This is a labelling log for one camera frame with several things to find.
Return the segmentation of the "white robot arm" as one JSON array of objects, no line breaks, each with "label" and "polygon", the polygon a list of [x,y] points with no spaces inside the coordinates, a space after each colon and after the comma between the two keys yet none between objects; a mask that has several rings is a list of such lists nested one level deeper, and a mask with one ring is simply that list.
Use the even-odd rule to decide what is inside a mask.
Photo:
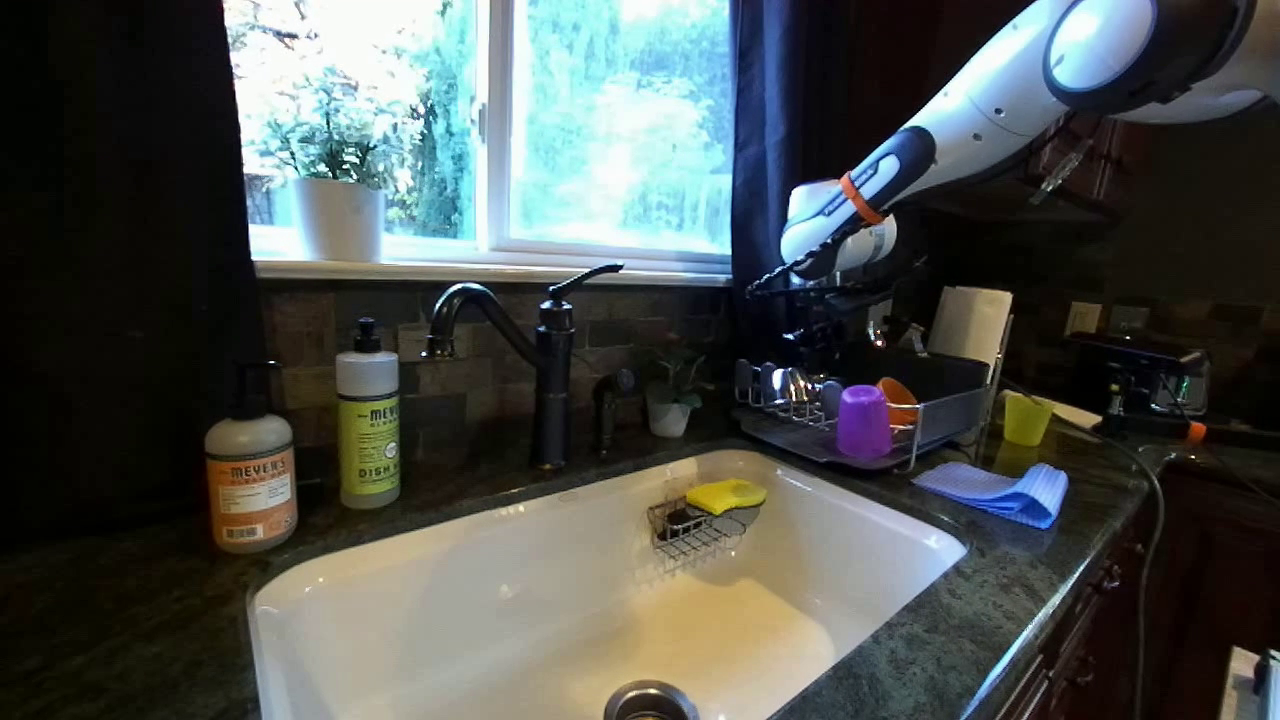
[{"label": "white robot arm", "polygon": [[799,81],[782,0],[730,9],[730,273],[747,362],[829,368],[799,294],[870,301],[911,273],[905,202],[992,176],[1067,121],[1204,126],[1276,98],[1276,0],[1030,0],[896,132],[829,182],[788,182]]}]

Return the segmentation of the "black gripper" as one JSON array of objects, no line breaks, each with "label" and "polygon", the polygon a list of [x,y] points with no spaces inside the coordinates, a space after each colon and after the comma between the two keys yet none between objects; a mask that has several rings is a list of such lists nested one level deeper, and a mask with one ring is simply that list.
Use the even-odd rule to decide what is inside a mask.
[{"label": "black gripper", "polygon": [[802,266],[778,266],[739,290],[739,356],[835,368],[867,349],[867,315],[906,273],[905,252],[888,252],[864,270],[840,270],[802,282]]}]

